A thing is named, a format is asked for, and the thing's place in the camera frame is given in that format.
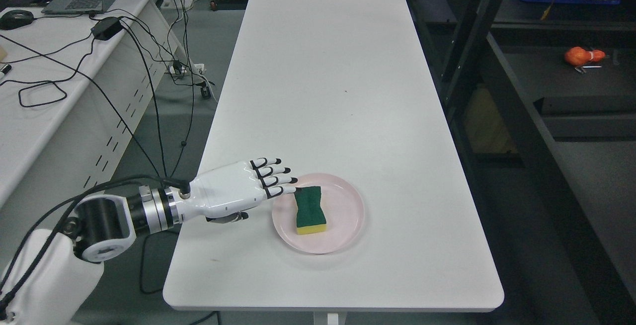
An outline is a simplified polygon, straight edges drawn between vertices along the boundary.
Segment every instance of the power adapter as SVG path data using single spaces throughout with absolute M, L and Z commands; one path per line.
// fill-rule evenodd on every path
M 98 40 L 109 40 L 113 35 L 123 30 L 120 19 L 118 17 L 106 17 L 90 29 L 93 37 Z

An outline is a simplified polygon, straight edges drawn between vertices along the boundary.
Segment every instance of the robotic finger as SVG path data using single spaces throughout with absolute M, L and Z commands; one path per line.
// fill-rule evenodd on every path
M 282 166 L 268 166 L 263 168 L 257 168 L 254 171 L 256 171 L 256 174 L 260 178 L 266 178 L 268 176 L 276 175 L 278 173 L 290 173 L 291 169 L 289 167 L 282 167 Z
M 278 197 L 282 194 L 295 193 L 296 188 L 289 185 L 277 185 L 274 187 L 266 187 L 267 199 Z
M 298 182 L 298 178 L 290 176 L 269 176 L 263 178 L 263 187 L 271 187 L 279 184 L 295 184 Z
M 271 164 L 280 164 L 281 162 L 282 160 L 279 158 L 257 158 L 256 160 L 250 161 L 253 169 L 269 166 Z

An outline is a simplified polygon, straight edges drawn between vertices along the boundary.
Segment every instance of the pink plate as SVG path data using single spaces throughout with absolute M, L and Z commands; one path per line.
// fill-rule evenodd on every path
M 327 173 L 298 177 L 296 187 L 320 186 L 320 206 L 327 219 L 327 230 L 318 234 L 296 233 L 296 200 L 293 194 L 275 198 L 272 220 L 280 237 L 297 250 L 325 254 L 339 250 L 359 234 L 364 223 L 364 205 L 360 194 L 347 181 Z

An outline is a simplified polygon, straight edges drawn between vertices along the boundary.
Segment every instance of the white table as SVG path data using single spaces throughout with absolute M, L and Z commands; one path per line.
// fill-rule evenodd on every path
M 364 228 L 293 250 L 272 203 L 183 225 L 163 297 L 187 311 L 488 312 L 504 293 L 405 0 L 249 0 L 200 172 L 282 158 L 361 194 Z
M 166 46 L 168 23 L 154 6 L 154 1 L 117 0 L 111 9 L 122 8 L 138 16 Z M 42 15 L 41 8 L 27 9 L 35 17 Z M 116 11 L 98 15 L 98 18 L 107 15 L 127 14 Z M 2 35 L 47 53 L 86 37 L 95 24 L 88 16 L 46 18 L 29 26 L 2 31 Z M 143 46 L 152 53 L 159 52 L 139 26 L 135 24 L 133 30 Z M 169 39 L 174 50 L 181 50 L 174 35 Z M 0 45 L 8 52 L 6 61 L 34 55 L 4 39 L 0 39 Z M 52 58 L 76 67 L 89 49 L 90 41 L 86 40 L 52 55 Z M 165 68 L 162 63 L 152 61 L 149 67 L 156 86 Z M 84 60 L 80 71 L 104 89 L 134 130 L 152 94 L 146 69 L 132 38 L 120 32 L 110 40 L 96 41 L 93 54 Z M 13 69 L 3 80 L 55 80 L 71 74 L 61 65 L 36 58 L 13 63 Z M 130 140 L 119 117 L 83 76 L 59 83 L 68 97 L 42 107 L 20 107 L 18 90 L 24 86 L 10 82 L 0 87 L 0 264 L 6 264 L 26 230 L 46 210 L 97 182 L 109 180 Z M 61 93 L 51 86 L 42 87 L 37 92 L 26 93 L 25 103 L 59 96 Z

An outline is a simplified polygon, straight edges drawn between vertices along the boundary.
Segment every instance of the green sponge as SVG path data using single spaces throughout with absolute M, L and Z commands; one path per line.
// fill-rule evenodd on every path
M 298 205 L 296 232 L 308 235 L 327 230 L 327 220 L 320 208 L 320 186 L 297 188 L 294 196 Z

